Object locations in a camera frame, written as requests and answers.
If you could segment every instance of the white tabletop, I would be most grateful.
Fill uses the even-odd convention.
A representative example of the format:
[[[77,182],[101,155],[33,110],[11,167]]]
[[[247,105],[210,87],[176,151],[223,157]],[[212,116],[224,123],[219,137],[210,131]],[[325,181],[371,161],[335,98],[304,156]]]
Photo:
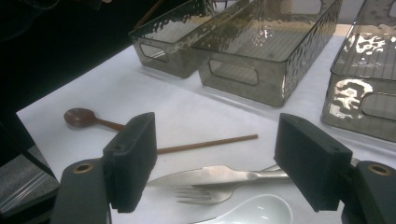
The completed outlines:
[[[64,112],[74,107],[95,111],[97,117],[118,123],[155,112],[157,145],[179,146],[240,135],[259,139],[218,147],[159,155],[150,179],[208,165],[235,170],[261,170],[275,162],[274,148],[280,113],[310,120],[354,152],[361,161],[396,167],[396,144],[343,131],[321,123],[320,114],[330,77],[330,66],[343,37],[334,36],[282,108],[272,108],[231,94],[203,88],[197,72],[179,79],[140,64],[133,47],[92,69],[59,90],[18,112],[50,168],[60,180],[68,165],[102,156],[116,132],[101,126],[73,129]],[[192,223],[217,217],[258,194],[275,194],[290,204],[294,223],[341,223],[338,212],[315,213],[297,188],[289,183],[245,185],[216,205],[177,203],[174,192],[146,188],[132,214],[112,211],[113,223]]]

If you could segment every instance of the fork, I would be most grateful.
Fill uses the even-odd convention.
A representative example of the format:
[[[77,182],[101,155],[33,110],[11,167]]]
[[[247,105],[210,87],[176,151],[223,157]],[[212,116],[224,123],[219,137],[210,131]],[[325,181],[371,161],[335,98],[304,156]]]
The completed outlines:
[[[278,165],[270,166],[264,171],[280,170]],[[176,197],[188,200],[177,201],[189,204],[212,204],[221,203],[231,198],[233,191],[244,183],[229,183],[216,185],[192,185],[186,187],[175,187]]]

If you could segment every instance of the plastic bin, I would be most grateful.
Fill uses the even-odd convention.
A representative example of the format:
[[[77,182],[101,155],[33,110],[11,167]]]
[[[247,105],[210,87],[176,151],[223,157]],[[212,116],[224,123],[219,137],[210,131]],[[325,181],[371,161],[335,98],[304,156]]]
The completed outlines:
[[[239,0],[218,13],[211,0],[190,0],[130,32],[129,37],[143,65],[187,78],[200,64],[191,45],[248,3]]]
[[[396,142],[396,18],[393,0],[361,7],[332,65],[321,119]]]
[[[281,107],[335,31],[341,0],[314,14],[281,0],[255,0],[192,47],[204,86]]]

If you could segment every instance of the translucent plastic tray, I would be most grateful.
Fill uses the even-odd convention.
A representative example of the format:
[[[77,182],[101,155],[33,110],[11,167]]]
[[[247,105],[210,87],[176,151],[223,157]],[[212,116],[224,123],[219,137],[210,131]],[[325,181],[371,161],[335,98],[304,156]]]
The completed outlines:
[[[396,142],[393,0],[366,1],[332,65],[322,121]]]
[[[191,45],[248,4],[238,2],[218,13],[211,0],[190,0],[129,33],[140,62],[177,77],[189,77],[199,61]]]
[[[192,47],[203,60],[204,86],[280,107],[335,31],[340,0],[322,0],[314,14],[285,1],[255,0]]]

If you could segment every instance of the white spoon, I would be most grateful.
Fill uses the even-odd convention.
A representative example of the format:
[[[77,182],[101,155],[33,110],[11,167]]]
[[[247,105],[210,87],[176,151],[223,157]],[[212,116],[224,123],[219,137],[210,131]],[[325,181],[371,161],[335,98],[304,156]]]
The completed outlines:
[[[229,211],[228,213],[195,224],[291,224],[293,215],[289,205],[272,194],[253,197]]]

